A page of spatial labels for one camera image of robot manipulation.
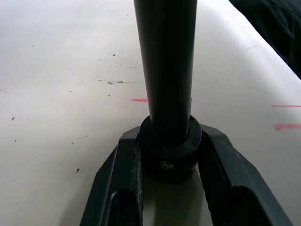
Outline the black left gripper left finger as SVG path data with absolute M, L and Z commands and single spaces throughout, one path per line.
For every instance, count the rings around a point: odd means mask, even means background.
M 141 226 L 143 167 L 139 127 L 125 132 L 98 170 L 82 226 Z

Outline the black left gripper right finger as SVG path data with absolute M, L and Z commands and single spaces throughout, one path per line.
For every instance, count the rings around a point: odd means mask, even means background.
M 290 226 L 262 176 L 219 130 L 201 125 L 198 168 L 215 226 Z

